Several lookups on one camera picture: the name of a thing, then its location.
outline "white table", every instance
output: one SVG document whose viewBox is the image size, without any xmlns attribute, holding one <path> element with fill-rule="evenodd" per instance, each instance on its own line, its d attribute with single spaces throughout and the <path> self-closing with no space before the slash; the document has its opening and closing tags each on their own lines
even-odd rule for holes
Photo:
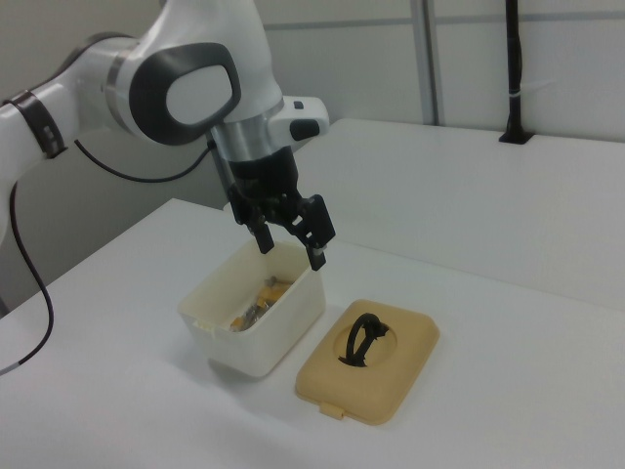
<svg viewBox="0 0 625 469">
<path fill-rule="evenodd" d="M 50 342 L 0 379 L 0 467 L 623 466 L 622 313 L 333 241 L 325 314 L 253 380 L 208 364 L 176 313 L 248 238 L 230 215 L 172 200 L 55 281 Z M 357 298 L 441 331 L 379 427 L 326 417 L 293 391 Z M 0 320 L 0 365 L 39 340 L 45 316 L 38 295 Z"/>
</svg>

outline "tan plastic lid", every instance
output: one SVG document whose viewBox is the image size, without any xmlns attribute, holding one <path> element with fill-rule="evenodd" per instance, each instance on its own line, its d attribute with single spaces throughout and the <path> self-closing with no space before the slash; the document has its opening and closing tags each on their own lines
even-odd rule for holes
<svg viewBox="0 0 625 469">
<path fill-rule="evenodd" d="M 373 314 L 388 327 L 371 342 L 364 355 L 365 366 L 345 364 L 348 338 L 355 322 Z M 354 351 L 365 338 L 361 327 Z M 300 370 L 297 395 L 319 405 L 331 417 L 347 415 L 369 425 L 393 417 L 421 372 L 439 332 L 434 321 L 422 314 L 367 300 L 353 302 L 321 340 Z"/>
</svg>

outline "lid handle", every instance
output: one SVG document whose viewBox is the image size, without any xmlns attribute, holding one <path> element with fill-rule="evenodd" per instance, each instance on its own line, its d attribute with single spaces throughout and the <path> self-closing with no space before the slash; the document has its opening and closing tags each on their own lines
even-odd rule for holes
<svg viewBox="0 0 625 469">
<path fill-rule="evenodd" d="M 360 329 L 363 327 L 365 333 L 364 340 L 358 347 L 358 350 L 354 352 L 355 339 L 358 336 Z M 373 341 L 377 340 L 378 337 L 384 336 L 388 330 L 389 327 L 382 324 L 377 316 L 371 313 L 365 313 L 360 316 L 357 320 L 355 320 L 354 326 L 348 336 L 348 346 L 345 351 L 345 356 L 339 357 L 339 360 L 349 366 L 365 367 L 366 364 L 364 364 L 364 355 L 369 350 L 369 347 L 371 347 L 371 344 L 373 344 Z"/>
</svg>

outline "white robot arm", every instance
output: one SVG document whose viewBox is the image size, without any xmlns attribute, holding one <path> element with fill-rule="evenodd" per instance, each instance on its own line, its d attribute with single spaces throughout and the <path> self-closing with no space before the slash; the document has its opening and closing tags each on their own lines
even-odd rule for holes
<svg viewBox="0 0 625 469">
<path fill-rule="evenodd" d="M 327 111 L 282 96 L 253 0 L 169 0 L 141 39 L 94 36 L 51 79 L 4 102 L 0 240 L 14 182 L 100 127 L 164 145 L 212 137 L 235 219 L 261 251 L 275 223 L 305 244 L 314 269 L 325 262 L 332 223 L 319 195 L 299 195 L 290 146 L 327 131 Z"/>
</svg>

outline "black wire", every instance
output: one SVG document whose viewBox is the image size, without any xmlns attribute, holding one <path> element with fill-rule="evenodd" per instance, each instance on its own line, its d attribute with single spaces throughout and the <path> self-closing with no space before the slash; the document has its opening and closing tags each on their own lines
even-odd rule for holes
<svg viewBox="0 0 625 469">
<path fill-rule="evenodd" d="M 177 179 L 180 179 L 183 176 L 186 176 L 188 173 L 193 171 L 199 165 L 199 163 L 202 162 L 202 159 L 204 159 L 204 157 L 209 153 L 209 151 L 215 149 L 216 147 L 215 142 L 209 141 L 207 143 L 206 149 L 198 156 L 198 158 L 193 162 L 193 164 L 191 164 L 189 168 L 187 168 L 185 171 L 181 173 L 178 173 L 178 174 L 175 174 L 174 176 L 169 176 L 166 178 L 146 179 L 146 178 L 136 178 L 135 176 L 129 176 L 127 174 L 120 173 L 119 171 L 116 171 L 108 167 L 102 162 L 100 162 L 99 160 L 97 160 L 92 154 L 90 154 L 87 151 L 87 149 L 85 149 L 85 147 L 78 140 L 74 141 L 74 143 L 84 153 L 85 156 L 91 159 L 94 163 L 100 166 L 103 170 L 111 174 L 114 174 L 115 176 L 119 178 L 126 179 L 128 181 L 134 181 L 136 183 L 149 183 L 149 184 L 167 183 L 170 181 L 175 181 Z M 35 281 L 37 282 L 37 285 L 39 286 L 39 289 L 41 290 L 41 293 L 43 293 L 43 297 L 46 300 L 46 306 L 48 307 L 48 328 L 46 329 L 46 333 L 44 334 L 39 344 L 37 344 L 37 346 L 34 349 L 32 349 L 32 351 L 28 355 L 26 355 L 23 359 L 5 368 L 0 369 L 0 376 L 7 374 L 9 371 L 16 369 L 17 367 L 23 365 L 24 363 L 32 359 L 42 349 L 42 347 L 46 344 L 46 342 L 48 342 L 48 339 L 50 338 L 50 335 L 52 334 L 52 328 L 55 323 L 55 311 L 52 306 L 52 299 L 50 298 L 48 289 L 46 288 L 45 283 L 41 279 L 41 276 L 39 276 L 39 273 L 35 269 L 35 266 L 30 260 L 30 256 L 28 256 L 28 252 L 26 251 L 26 248 L 24 247 L 23 242 L 21 241 L 20 230 L 18 229 L 18 217 L 16 215 L 16 193 L 17 191 L 18 191 L 18 183 L 15 183 L 13 184 L 13 189 L 11 190 L 11 197 L 9 199 L 9 211 L 11 214 L 11 230 L 13 231 L 13 237 L 15 238 L 16 243 L 18 244 L 18 249 L 20 250 L 21 257 L 23 258 L 24 262 L 27 264 L 28 269 L 30 270 L 30 273 L 34 277 Z"/>
<path fill-rule="evenodd" d="M 13 237 L 16 239 L 16 243 L 18 244 L 18 249 L 20 250 L 21 257 L 23 258 L 24 262 L 27 264 L 28 269 L 30 270 L 30 273 L 34 277 L 35 281 L 37 282 L 37 285 L 39 285 L 39 289 L 41 290 L 41 293 L 43 293 L 43 297 L 46 300 L 46 306 L 48 307 L 48 328 L 46 329 L 46 333 L 41 339 L 41 341 L 39 342 L 39 344 L 37 344 L 37 346 L 34 349 L 32 349 L 32 352 L 26 355 L 23 359 L 13 363 L 12 365 L 7 366 L 6 368 L 0 369 L 0 376 L 8 373 L 9 371 L 17 368 L 18 366 L 32 359 L 37 354 L 37 352 L 39 352 L 41 348 L 46 344 L 46 342 L 48 342 L 48 339 L 50 338 L 50 334 L 52 334 L 52 328 L 55 323 L 55 310 L 52 306 L 52 300 L 50 299 L 50 294 L 48 293 L 48 289 L 46 288 L 45 283 L 41 279 L 41 276 L 39 276 L 39 273 L 35 269 L 35 266 L 30 260 L 30 256 L 28 256 L 28 253 L 26 252 L 26 248 L 24 247 L 23 242 L 21 241 L 20 230 L 18 229 L 18 217 L 16 216 L 16 193 L 17 191 L 18 191 L 18 183 L 15 183 L 13 184 L 13 188 L 11 189 L 11 197 L 9 199 L 9 211 L 11 213 L 11 230 L 13 231 Z"/>
<path fill-rule="evenodd" d="M 177 179 L 182 178 L 183 176 L 186 176 L 188 173 L 193 171 L 199 165 L 199 163 L 202 162 L 202 159 L 204 159 L 204 157 L 209 153 L 209 151 L 215 149 L 216 147 L 215 142 L 213 142 L 212 140 L 209 141 L 206 144 L 206 149 L 201 153 L 201 155 L 199 155 L 197 159 L 195 160 L 195 162 L 191 164 L 191 166 L 187 168 L 185 171 L 183 171 L 182 173 L 175 174 L 174 176 L 168 176 L 166 178 L 146 179 L 146 178 L 136 178 L 135 176 L 129 176 L 127 174 L 120 173 L 119 171 L 109 166 L 106 166 L 104 163 L 102 163 L 97 158 L 95 158 L 92 154 L 90 154 L 89 151 L 85 149 L 85 147 L 80 143 L 79 140 L 75 140 L 74 143 L 76 144 L 78 149 L 82 151 L 82 153 L 85 156 L 87 156 L 89 159 L 91 159 L 91 161 L 93 161 L 98 166 L 100 166 L 104 171 L 107 171 L 110 174 L 113 174 L 117 176 L 118 178 L 125 179 L 127 181 L 133 181 L 135 183 L 144 183 L 144 184 L 168 183 L 170 181 L 175 181 Z"/>
</svg>

